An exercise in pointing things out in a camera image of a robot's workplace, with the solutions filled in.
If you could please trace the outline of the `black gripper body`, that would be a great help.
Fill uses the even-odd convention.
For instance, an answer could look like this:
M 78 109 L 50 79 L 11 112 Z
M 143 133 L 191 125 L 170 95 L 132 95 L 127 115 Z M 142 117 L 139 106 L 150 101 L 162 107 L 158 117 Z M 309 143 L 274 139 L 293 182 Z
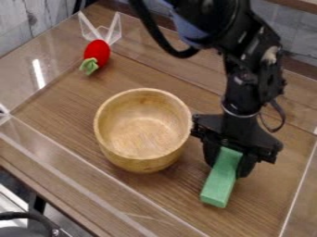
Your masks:
M 245 153 L 256 153 L 258 162 L 274 164 L 284 148 L 278 139 L 258 125 L 258 114 L 238 115 L 226 106 L 222 114 L 194 114 L 191 136 L 203 143 L 205 138 L 217 141 L 221 147 Z

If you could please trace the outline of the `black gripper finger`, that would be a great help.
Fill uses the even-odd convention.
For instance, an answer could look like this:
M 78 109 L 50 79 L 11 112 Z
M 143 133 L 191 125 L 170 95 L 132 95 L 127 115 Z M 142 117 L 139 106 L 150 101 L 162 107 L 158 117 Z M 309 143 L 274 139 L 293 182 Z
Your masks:
M 221 152 L 221 145 L 217 141 L 211 140 L 210 138 L 203 139 L 203 154 L 205 160 L 210 167 L 214 166 L 218 155 Z
M 246 178 L 258 163 L 258 155 L 256 153 L 245 153 L 237 167 L 237 178 Z

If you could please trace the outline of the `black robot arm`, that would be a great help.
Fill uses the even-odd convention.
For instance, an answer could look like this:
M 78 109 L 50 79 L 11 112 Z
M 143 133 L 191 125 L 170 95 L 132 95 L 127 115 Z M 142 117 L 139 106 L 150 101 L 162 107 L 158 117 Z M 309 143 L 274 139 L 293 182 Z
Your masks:
M 245 178 L 257 163 L 274 163 L 284 144 L 273 136 L 261 109 L 285 111 L 276 99 L 285 93 L 282 43 L 266 21 L 252 9 L 250 0 L 161 0 L 171 11 L 175 29 L 189 48 L 179 51 L 169 43 L 143 0 L 127 0 L 145 28 L 167 54 L 189 58 L 203 49 L 223 56 L 226 88 L 221 115 L 191 116 L 191 135 L 201 139 L 205 159 L 214 166 L 221 149 L 242 154 L 235 176 Z

